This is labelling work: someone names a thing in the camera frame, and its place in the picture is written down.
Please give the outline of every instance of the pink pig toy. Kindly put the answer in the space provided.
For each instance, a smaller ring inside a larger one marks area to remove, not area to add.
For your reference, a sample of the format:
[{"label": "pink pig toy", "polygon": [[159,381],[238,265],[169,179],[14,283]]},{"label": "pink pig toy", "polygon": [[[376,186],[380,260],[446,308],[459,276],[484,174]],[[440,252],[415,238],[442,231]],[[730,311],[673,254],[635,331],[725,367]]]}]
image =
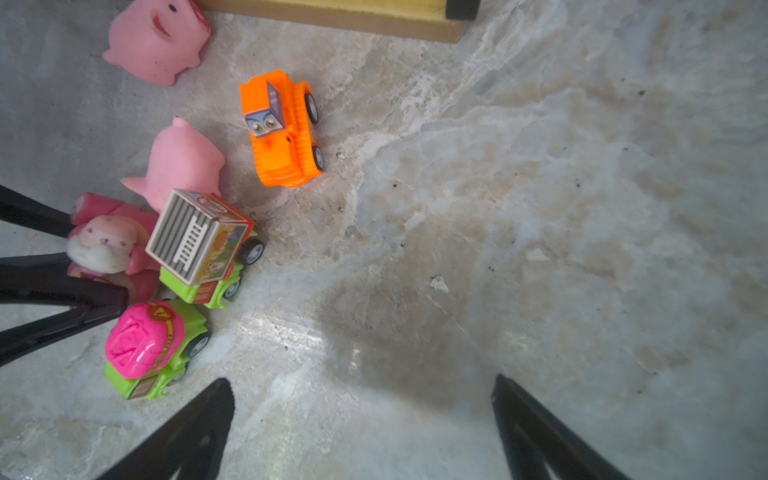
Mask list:
[{"label": "pink pig toy", "polygon": [[170,87],[200,64],[210,24],[192,0],[134,0],[109,28],[104,60],[141,80]]},{"label": "pink pig toy", "polygon": [[223,166],[224,155],[214,144],[187,119],[176,116],[174,124],[154,139],[147,176],[122,182],[159,213],[174,188],[220,195],[219,170]]}]

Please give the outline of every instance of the white beard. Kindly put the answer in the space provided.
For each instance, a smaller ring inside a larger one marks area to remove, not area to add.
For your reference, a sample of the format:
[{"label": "white beard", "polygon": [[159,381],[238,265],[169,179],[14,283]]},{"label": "white beard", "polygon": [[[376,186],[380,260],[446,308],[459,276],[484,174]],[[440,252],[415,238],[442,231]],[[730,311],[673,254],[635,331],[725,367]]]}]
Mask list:
[{"label": "white beard", "polygon": [[114,252],[107,245],[84,247],[75,235],[67,240],[67,255],[77,265],[99,273],[120,273],[128,268],[131,256]]}]

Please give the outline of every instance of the gray marble surface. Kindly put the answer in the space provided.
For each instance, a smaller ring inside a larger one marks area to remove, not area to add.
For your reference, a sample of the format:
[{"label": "gray marble surface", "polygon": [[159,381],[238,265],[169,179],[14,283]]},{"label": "gray marble surface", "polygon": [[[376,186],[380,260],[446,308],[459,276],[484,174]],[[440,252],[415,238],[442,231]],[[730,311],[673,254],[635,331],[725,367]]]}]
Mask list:
[{"label": "gray marble surface", "polygon": [[[483,0],[457,45],[211,15],[172,88],[101,59],[125,5],[0,2],[2,184],[140,203],[119,179],[180,114],[269,244],[167,399],[102,376],[113,323],[2,367],[6,478],[93,478],[220,376],[220,478],[509,478],[498,372],[632,478],[768,475],[765,2]],[[292,190],[237,88],[278,68],[329,159]]]}]

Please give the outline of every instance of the pig ear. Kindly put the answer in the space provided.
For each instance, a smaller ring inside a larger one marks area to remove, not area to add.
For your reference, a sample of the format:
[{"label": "pig ear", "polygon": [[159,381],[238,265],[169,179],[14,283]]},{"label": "pig ear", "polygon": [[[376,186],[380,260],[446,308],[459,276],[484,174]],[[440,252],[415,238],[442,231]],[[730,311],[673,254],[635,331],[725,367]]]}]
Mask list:
[{"label": "pig ear", "polygon": [[128,190],[144,197],[144,191],[147,189],[146,177],[125,177],[123,180],[120,180],[120,182],[122,182]]},{"label": "pig ear", "polygon": [[155,35],[165,41],[170,41],[170,35],[165,31],[165,28],[163,28],[163,24],[160,22],[160,16],[155,10],[150,13],[149,26]]},{"label": "pig ear", "polygon": [[118,63],[118,60],[114,56],[114,53],[112,53],[112,50],[107,50],[106,52],[101,54],[101,56],[104,57],[104,60],[106,60],[107,63],[110,63],[112,65],[118,65],[118,66],[120,65]]}]

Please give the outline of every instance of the toy truck cargo box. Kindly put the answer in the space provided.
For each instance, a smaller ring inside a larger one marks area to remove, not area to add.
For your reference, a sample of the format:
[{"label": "toy truck cargo box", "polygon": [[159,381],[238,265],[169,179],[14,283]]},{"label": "toy truck cargo box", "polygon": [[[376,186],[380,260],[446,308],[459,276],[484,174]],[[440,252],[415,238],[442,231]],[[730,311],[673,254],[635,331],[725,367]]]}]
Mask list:
[{"label": "toy truck cargo box", "polygon": [[215,194],[174,189],[147,253],[184,284],[227,278],[253,221]]}]

